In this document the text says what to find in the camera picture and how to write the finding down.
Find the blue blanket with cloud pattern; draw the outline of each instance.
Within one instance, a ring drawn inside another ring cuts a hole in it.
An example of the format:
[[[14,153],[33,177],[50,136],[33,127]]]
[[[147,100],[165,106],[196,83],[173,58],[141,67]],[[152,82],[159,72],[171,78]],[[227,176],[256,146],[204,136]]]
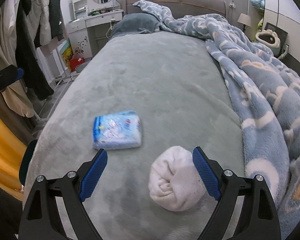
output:
[[[265,177],[278,210],[282,239],[300,220],[300,78],[218,14],[174,19],[168,7],[133,4],[155,16],[160,29],[203,39],[222,68],[241,119],[245,173]]]

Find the blue plastic package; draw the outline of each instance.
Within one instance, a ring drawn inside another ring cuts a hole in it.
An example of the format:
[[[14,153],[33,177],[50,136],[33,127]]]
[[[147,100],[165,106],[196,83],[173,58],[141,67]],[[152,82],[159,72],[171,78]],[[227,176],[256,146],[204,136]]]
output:
[[[97,116],[92,134],[96,149],[128,149],[142,144],[141,123],[135,111]]]

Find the white towel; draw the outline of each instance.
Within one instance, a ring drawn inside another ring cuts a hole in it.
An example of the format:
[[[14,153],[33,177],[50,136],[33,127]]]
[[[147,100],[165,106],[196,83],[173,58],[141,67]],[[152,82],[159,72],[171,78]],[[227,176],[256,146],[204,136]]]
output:
[[[197,204],[206,188],[192,161],[191,152],[173,146],[151,165],[150,197],[170,211],[185,211]]]

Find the gray pillow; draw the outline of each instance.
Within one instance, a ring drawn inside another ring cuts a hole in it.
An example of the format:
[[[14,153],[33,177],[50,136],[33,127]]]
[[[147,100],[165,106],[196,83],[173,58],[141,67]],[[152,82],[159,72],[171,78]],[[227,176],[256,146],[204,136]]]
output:
[[[110,39],[126,34],[154,33],[159,31],[160,22],[146,13],[131,13],[124,16],[112,31]]]

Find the cable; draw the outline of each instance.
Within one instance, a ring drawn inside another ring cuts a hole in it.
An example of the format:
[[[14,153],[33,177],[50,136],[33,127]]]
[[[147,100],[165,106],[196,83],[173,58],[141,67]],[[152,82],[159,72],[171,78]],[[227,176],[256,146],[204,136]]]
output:
[[[72,73],[72,72],[70,72],[70,79],[71,79],[71,81],[73,82],[74,80],[72,80],[72,76],[71,76],[71,73]]]
[[[108,37],[109,30],[111,30],[111,26],[110,26],[110,28],[109,28],[109,29],[107,30],[107,32],[106,32],[106,37],[107,37],[108,39],[110,39],[110,37]]]
[[[230,16],[230,22],[232,23],[232,14],[233,14],[233,7],[231,6],[231,16]]]

